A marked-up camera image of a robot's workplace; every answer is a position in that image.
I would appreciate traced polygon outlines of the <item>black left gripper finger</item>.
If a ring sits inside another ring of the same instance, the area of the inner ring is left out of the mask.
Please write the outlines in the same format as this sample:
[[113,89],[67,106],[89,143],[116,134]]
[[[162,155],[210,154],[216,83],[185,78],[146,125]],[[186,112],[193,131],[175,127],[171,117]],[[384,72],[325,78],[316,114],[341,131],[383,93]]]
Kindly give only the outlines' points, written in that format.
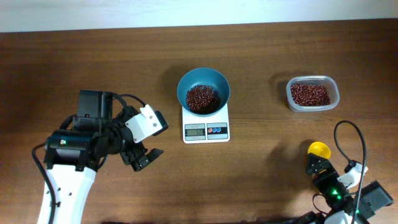
[[149,163],[155,161],[161,154],[164,153],[164,150],[154,148],[152,149],[146,156]]
[[163,131],[167,130],[169,128],[169,124],[166,122],[163,114],[160,111],[155,111],[155,115],[158,118],[160,125],[162,127],[160,130],[158,130],[156,133],[154,133],[154,136],[157,136],[160,133],[162,133]]

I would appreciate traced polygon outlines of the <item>yellow plastic measuring scoop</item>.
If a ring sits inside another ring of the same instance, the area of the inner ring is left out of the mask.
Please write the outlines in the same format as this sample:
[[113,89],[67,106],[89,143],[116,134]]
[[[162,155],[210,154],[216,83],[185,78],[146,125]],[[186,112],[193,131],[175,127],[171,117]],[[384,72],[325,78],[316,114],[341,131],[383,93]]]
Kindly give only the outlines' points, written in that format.
[[314,154],[324,157],[328,160],[331,157],[331,151],[330,151],[329,147],[322,142],[311,143],[311,145],[308,147],[307,154],[308,153],[314,153]]

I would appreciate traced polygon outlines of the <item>scooped red beans portion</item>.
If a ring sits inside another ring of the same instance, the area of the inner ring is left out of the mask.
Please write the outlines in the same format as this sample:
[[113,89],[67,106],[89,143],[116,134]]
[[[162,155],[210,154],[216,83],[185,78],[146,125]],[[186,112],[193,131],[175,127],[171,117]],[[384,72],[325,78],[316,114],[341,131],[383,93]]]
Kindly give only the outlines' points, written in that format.
[[207,85],[197,85],[187,91],[186,104],[196,114],[210,114],[218,110],[221,100],[218,92]]

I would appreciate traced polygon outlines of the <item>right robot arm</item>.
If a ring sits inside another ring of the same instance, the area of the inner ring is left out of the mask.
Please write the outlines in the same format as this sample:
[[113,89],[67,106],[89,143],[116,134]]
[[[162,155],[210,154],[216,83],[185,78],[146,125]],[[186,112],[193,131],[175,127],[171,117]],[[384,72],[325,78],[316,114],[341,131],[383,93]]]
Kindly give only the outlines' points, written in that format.
[[338,178],[340,177],[331,162],[314,153],[307,154],[306,173],[315,175],[313,183],[326,204],[329,212],[308,212],[301,217],[283,221],[283,224],[311,223],[362,223],[375,216],[380,208],[394,203],[393,198],[378,181],[371,182],[360,192],[349,192]]

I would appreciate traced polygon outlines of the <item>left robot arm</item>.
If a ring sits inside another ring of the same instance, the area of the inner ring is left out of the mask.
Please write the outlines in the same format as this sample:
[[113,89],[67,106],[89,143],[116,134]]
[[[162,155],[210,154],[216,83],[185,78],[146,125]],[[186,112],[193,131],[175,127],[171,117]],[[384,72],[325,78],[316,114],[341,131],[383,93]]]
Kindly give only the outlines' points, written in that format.
[[168,128],[160,111],[146,103],[135,109],[124,95],[108,91],[79,92],[78,112],[69,116],[41,145],[42,162],[32,157],[45,182],[39,223],[80,223],[97,172],[110,155],[139,172],[162,153],[143,140]]

